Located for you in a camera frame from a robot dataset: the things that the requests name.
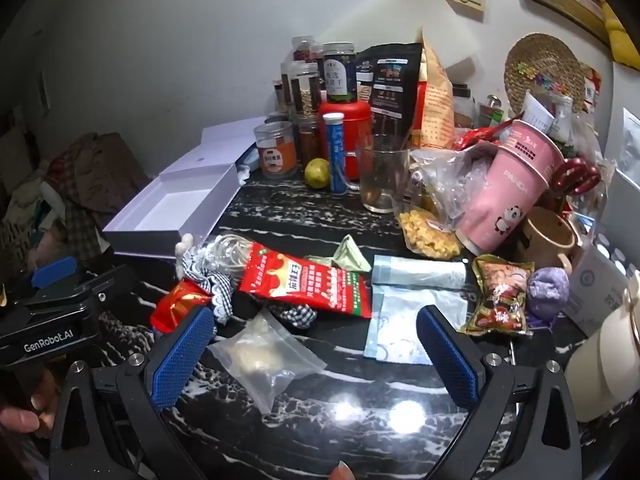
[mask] mug handle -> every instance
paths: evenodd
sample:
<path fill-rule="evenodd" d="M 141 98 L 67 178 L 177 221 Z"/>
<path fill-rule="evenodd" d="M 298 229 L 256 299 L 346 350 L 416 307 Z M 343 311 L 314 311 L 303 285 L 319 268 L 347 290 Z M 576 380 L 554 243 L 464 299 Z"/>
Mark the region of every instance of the mug handle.
<path fill-rule="evenodd" d="M 566 275 L 570 278 L 574 268 L 572 267 L 569 258 L 567 258 L 564 253 L 558 253 L 558 260 L 560 260 L 564 272 L 566 272 Z"/>
<path fill-rule="evenodd" d="M 344 152 L 344 156 L 345 158 L 348 156 L 356 156 L 356 152 Z M 354 184 L 351 180 L 347 178 L 345 174 L 342 173 L 341 168 L 337 168 L 337 169 L 338 169 L 338 175 L 340 176 L 342 181 L 345 183 L 345 185 L 349 189 L 351 189 L 352 191 L 360 191 L 360 184 Z"/>

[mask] black marble table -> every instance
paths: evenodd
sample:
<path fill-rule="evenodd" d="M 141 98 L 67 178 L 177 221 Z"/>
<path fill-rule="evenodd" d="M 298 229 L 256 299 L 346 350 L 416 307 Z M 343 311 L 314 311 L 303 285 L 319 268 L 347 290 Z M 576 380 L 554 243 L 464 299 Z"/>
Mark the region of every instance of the black marble table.
<path fill-rule="evenodd" d="M 282 181 L 252 176 L 214 234 L 226 230 L 295 256 L 329 256 L 346 234 L 353 235 L 370 263 L 375 254 L 414 256 L 392 215 L 367 212 L 356 194 L 336 197 L 310 190 L 299 175 Z M 85 356 L 93 366 L 119 364 L 132 352 L 148 352 L 154 344 L 148 317 L 177 282 L 169 261 L 104 256 L 94 270 L 120 263 L 134 267 L 138 282 L 130 296 L 102 314 L 99 351 Z M 258 312 L 245 294 L 236 292 L 233 300 L 234 316 L 219 338 L 242 330 Z M 434 367 L 364 358 L 368 325 L 368 320 L 320 312 L 309 330 L 292 330 L 327 368 L 293 381 L 265 416 L 207 351 L 166 420 L 211 479 L 325 478 L 340 460 L 360 480 L 420 479 L 467 414 L 453 404 Z M 552 330 L 535 330 L 533 338 L 516 340 L 515 357 L 519 364 L 555 358 L 565 365 L 582 339 L 573 323 L 561 317 Z M 506 339 L 483 344 L 509 355 Z M 621 406 L 581 428 L 585 478 L 597 478 L 626 441 L 629 409 Z M 513 421 L 508 412 L 478 471 L 480 478 L 497 464 Z"/>

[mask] blue tube container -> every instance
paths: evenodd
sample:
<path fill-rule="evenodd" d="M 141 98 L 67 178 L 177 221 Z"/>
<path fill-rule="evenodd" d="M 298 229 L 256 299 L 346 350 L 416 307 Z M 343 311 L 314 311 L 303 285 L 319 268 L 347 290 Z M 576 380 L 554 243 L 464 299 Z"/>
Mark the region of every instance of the blue tube container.
<path fill-rule="evenodd" d="M 344 132 L 342 130 L 344 114 L 333 112 L 324 114 L 322 118 L 326 125 L 331 191 L 336 195 L 342 195 L 347 192 L 344 181 Z"/>

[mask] purple yarn ball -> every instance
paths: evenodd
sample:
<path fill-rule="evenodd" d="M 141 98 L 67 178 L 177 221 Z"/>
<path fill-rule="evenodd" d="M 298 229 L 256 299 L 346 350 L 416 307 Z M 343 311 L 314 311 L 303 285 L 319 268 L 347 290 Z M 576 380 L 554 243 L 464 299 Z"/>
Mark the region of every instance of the purple yarn ball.
<path fill-rule="evenodd" d="M 552 322 L 569 300 L 569 277 L 559 267 L 534 272 L 527 283 L 527 307 L 543 321 Z"/>

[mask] metal screw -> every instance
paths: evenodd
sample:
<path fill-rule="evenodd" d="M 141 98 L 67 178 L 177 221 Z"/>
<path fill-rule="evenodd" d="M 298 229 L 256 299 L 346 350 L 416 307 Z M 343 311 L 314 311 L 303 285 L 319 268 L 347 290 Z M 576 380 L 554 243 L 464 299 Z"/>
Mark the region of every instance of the metal screw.
<path fill-rule="evenodd" d="M 131 354 L 128 361 L 132 366 L 140 366 L 145 361 L 145 357 L 139 353 Z"/>
<path fill-rule="evenodd" d="M 74 361 L 70 370 L 75 374 L 80 373 L 84 370 L 84 361 Z"/>
<path fill-rule="evenodd" d="M 546 369 L 549 370 L 551 373 L 557 374 L 560 371 L 560 365 L 555 361 L 547 361 Z"/>
<path fill-rule="evenodd" d="M 498 354 L 491 352 L 484 356 L 484 360 L 489 366 L 500 366 L 502 364 L 502 358 Z"/>

